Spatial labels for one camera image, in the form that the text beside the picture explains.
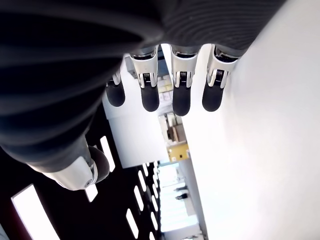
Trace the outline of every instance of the fluorescent light panel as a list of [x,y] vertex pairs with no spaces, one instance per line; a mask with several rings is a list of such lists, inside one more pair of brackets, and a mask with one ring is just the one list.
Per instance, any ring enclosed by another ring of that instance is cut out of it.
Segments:
[[157,205],[155,196],[152,195],[151,199],[152,199],[152,203],[153,203],[155,211],[158,212],[158,205]]
[[109,144],[108,144],[108,141],[107,141],[107,137],[103,136],[100,139],[100,143],[102,145],[103,153],[104,153],[106,159],[108,159],[109,166],[110,166],[110,172],[113,172],[115,170],[115,168],[116,168],[116,165],[115,165],[114,158],[112,157],[112,154],[111,154],[111,151],[110,151],[110,147],[109,147]]
[[157,192],[156,186],[154,184],[152,184],[152,188],[153,188],[155,197],[158,198],[159,197],[158,192]]
[[153,178],[153,181],[154,181],[154,185],[155,185],[155,187],[156,187],[156,188],[158,188],[158,187],[159,187],[159,185],[158,185],[158,181],[157,181],[157,179],[156,179],[156,176],[155,176],[155,175],[153,175],[153,176],[152,176],[152,178]]
[[150,234],[149,234],[149,239],[150,240],[155,240],[155,236],[154,236],[154,234],[152,232],[150,232]]
[[59,240],[33,185],[13,196],[11,200],[33,240]]
[[143,168],[143,171],[144,171],[144,175],[146,177],[148,177],[149,173],[148,173],[147,165],[145,163],[142,164],[142,168]]
[[158,179],[158,173],[157,173],[156,168],[153,169],[153,173],[154,173],[154,175],[155,175],[155,179]]
[[139,176],[139,180],[140,180],[140,183],[141,183],[142,190],[145,192],[147,190],[147,186],[146,186],[146,183],[145,183],[145,180],[144,180],[144,176],[142,176],[142,172],[140,170],[138,172],[138,176]]
[[134,187],[134,195],[135,195],[135,199],[139,205],[140,211],[143,211],[144,210],[144,202],[142,201],[138,186]]
[[92,184],[85,189],[85,193],[89,202],[91,203],[98,195],[98,189],[95,184]]
[[155,214],[154,214],[153,211],[151,212],[151,220],[152,220],[154,229],[155,229],[155,230],[158,230],[158,223],[157,223],[157,221],[156,221],[156,217],[155,217]]
[[139,230],[138,230],[137,224],[135,222],[134,216],[132,215],[130,208],[128,208],[128,210],[126,211],[125,216],[126,216],[126,220],[129,223],[129,226],[131,228],[131,231],[133,233],[134,238],[137,239],[138,235],[139,235]]

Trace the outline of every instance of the metal bracket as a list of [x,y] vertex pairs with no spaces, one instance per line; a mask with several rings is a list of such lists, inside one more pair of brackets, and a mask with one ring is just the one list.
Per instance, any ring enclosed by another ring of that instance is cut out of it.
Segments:
[[227,84],[228,76],[235,68],[239,58],[230,58],[230,56],[224,56],[225,58],[228,58],[228,61],[223,61],[218,59],[221,59],[221,55],[223,53],[219,52],[219,55],[216,55],[215,53],[216,47],[212,45],[207,65],[206,81],[209,87],[212,87],[215,84],[215,81],[219,81],[220,88],[223,89]]
[[176,88],[180,86],[180,76],[182,72],[186,72],[186,87],[191,87],[192,79],[195,75],[197,59],[198,52],[183,54],[180,52],[175,52],[171,46],[171,73],[173,84]]
[[130,54],[140,87],[145,88],[146,76],[151,87],[158,83],[158,46],[149,54],[143,56]]

